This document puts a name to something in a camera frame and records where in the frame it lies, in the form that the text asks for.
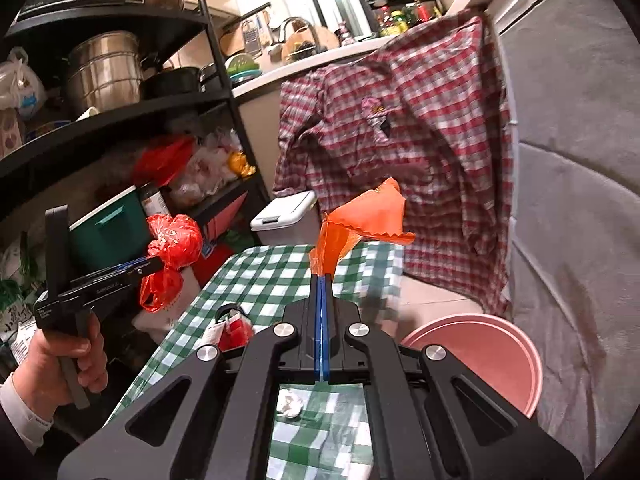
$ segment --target white lidded bin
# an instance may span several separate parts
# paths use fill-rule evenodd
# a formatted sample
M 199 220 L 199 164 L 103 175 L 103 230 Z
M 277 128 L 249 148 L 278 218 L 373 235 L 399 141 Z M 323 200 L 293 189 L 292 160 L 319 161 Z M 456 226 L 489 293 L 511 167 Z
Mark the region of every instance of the white lidded bin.
M 316 201 L 313 191 L 275 198 L 251 220 L 251 231 L 264 245 L 315 245 L 320 234 Z

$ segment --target gray fabric cover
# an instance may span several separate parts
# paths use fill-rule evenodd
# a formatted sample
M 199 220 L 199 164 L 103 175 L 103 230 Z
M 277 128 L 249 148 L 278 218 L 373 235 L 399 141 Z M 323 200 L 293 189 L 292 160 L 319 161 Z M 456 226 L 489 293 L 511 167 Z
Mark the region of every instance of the gray fabric cover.
M 640 401 L 640 45 L 612 0 L 543 0 L 501 43 L 513 319 L 544 363 L 540 425 L 588 474 Z

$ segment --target pink bucket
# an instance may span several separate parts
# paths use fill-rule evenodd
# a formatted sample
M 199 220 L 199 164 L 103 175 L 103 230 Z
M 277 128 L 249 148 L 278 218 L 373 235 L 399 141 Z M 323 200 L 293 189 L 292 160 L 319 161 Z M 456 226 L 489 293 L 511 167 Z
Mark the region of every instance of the pink bucket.
M 517 326 L 488 314 L 441 317 L 411 332 L 402 345 L 443 345 L 529 418 L 542 393 L 542 361 Z

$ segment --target checkered cloth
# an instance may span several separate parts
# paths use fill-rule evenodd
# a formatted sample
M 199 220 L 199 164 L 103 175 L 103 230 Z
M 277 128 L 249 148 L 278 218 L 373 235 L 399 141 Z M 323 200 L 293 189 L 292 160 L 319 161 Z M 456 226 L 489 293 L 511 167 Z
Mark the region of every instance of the checkered cloth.
M 169 332 L 111 417 L 193 352 L 220 306 L 241 305 L 255 329 L 262 330 L 282 318 L 286 305 L 307 298 L 310 249 L 255 247 L 230 258 Z M 374 310 L 363 312 L 363 318 L 389 322 L 396 318 L 401 276 L 402 247 L 361 242 L 338 264 L 334 295 Z M 362 387 L 322 383 L 283 387 L 303 400 L 304 409 L 299 418 L 276 419 L 267 478 L 368 478 L 372 450 Z
M 465 10 L 284 83 L 273 190 L 313 189 L 330 212 L 394 177 L 416 234 L 404 272 L 501 314 L 513 163 L 496 50 Z

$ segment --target teal storage bin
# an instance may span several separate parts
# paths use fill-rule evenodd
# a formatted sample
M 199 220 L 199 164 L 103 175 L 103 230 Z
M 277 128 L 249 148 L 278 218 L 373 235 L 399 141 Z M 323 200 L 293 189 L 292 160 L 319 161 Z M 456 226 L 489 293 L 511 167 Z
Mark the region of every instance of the teal storage bin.
M 151 241 L 135 186 L 97 207 L 69 229 L 74 261 L 85 273 L 144 256 Z

